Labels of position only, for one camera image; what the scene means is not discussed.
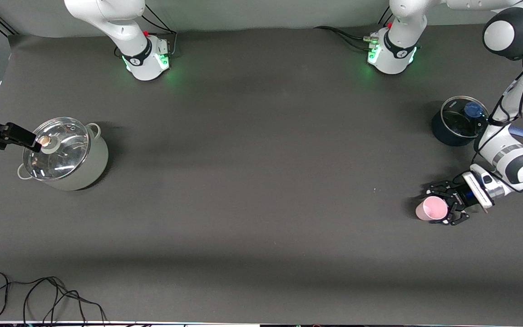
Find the pink plastic cup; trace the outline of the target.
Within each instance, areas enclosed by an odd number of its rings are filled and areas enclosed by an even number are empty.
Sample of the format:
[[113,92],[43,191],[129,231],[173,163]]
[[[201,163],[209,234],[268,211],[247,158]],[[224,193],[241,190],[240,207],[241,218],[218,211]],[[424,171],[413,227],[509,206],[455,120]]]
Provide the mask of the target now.
[[448,215],[448,205],[444,199],[429,196],[417,205],[415,215],[421,221],[440,221]]

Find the dark blue saucepan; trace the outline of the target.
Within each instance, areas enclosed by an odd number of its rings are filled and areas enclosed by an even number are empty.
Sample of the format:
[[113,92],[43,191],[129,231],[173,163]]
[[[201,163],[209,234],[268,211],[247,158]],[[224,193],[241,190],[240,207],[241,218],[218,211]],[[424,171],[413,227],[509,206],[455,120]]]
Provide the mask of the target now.
[[460,138],[460,137],[455,136],[442,123],[442,120],[441,120],[440,114],[439,114],[440,110],[438,110],[438,112],[436,112],[436,114],[432,118],[432,121],[430,124],[432,133],[436,137],[436,139],[438,139],[438,141],[440,141],[448,146],[459,147],[459,146],[465,146],[465,145],[471,143],[479,136],[478,135],[477,137],[475,137],[473,139]]

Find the glass lid with blue knob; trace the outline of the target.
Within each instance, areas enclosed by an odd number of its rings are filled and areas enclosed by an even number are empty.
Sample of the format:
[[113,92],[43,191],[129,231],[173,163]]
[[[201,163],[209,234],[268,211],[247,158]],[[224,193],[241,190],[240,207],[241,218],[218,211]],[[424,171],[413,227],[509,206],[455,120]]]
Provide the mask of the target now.
[[489,112],[485,105],[469,96],[447,99],[439,112],[444,126],[460,138],[473,139],[488,124]]

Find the dark grey table mat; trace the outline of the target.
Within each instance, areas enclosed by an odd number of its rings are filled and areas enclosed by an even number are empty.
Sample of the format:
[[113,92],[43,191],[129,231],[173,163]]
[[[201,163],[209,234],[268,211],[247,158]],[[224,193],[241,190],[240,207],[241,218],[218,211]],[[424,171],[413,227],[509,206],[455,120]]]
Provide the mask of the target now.
[[398,76],[324,30],[186,33],[150,82],[105,37],[12,38],[0,122],[96,122],[109,163],[60,191],[0,151],[0,272],[113,321],[523,326],[523,193],[414,216],[473,156],[430,133],[442,102],[493,107],[521,70],[481,30],[428,27]]

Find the pale green stockpot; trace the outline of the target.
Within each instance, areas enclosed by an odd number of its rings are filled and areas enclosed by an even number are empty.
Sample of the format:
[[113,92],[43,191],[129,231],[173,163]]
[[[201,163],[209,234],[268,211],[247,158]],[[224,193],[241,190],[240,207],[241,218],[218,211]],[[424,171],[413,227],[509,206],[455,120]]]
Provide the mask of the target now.
[[[61,178],[56,181],[40,181],[53,188],[63,191],[75,191],[87,188],[93,184],[103,174],[104,169],[107,166],[109,151],[106,142],[102,138],[102,130],[98,124],[90,123],[85,124],[89,135],[89,152],[77,169],[69,174],[67,177]],[[21,180],[37,180],[34,178],[23,178],[19,176],[21,167],[17,168],[17,176]]]

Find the glass stockpot lid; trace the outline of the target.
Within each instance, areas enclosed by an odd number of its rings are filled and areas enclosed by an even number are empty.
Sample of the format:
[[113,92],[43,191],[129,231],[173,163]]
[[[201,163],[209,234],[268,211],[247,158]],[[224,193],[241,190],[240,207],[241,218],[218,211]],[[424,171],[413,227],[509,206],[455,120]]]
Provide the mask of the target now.
[[39,152],[24,149],[23,178],[56,181],[73,173],[89,152],[90,135],[84,124],[70,117],[50,119],[35,130]]

